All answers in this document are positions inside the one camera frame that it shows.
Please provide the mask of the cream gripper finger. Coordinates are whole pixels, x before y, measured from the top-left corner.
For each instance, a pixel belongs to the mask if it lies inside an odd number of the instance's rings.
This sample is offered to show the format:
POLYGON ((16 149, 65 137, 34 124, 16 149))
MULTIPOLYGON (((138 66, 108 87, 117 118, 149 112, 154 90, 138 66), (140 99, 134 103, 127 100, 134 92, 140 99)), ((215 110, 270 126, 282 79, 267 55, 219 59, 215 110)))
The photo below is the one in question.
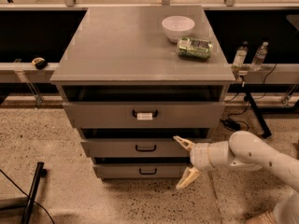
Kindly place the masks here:
POLYGON ((182 178, 176 184, 176 189, 184 189, 188 187, 194 180, 200 176, 201 172, 195 167, 187 167, 182 175, 182 178))
POLYGON ((194 142, 192 142, 188 139, 181 138, 180 136, 177 136, 177 135, 174 136, 174 139, 188 151, 191 151, 192 148, 194 147, 194 142))

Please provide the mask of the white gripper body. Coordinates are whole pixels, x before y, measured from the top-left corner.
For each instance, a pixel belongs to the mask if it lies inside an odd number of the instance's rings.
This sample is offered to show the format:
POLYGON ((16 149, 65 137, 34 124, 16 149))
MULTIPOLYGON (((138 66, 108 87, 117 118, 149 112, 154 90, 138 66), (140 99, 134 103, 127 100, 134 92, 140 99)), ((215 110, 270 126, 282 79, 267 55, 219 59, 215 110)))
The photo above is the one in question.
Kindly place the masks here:
POLYGON ((190 151, 191 164, 198 171, 209 171, 213 169, 208 156, 209 143, 197 143, 190 151))

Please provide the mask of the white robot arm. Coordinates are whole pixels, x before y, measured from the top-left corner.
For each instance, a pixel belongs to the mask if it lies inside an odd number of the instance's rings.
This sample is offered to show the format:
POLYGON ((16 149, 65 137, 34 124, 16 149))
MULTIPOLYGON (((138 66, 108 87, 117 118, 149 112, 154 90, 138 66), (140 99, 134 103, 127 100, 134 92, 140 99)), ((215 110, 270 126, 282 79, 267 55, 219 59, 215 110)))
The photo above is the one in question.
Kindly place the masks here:
POLYGON ((175 136, 174 139, 190 152, 192 167, 187 167, 176 189, 190 185, 203 171, 225 166, 236 171, 264 168, 294 193, 277 203, 273 210, 249 218, 244 224, 299 224, 299 160, 270 147, 253 133, 234 132, 227 141, 194 143, 175 136))

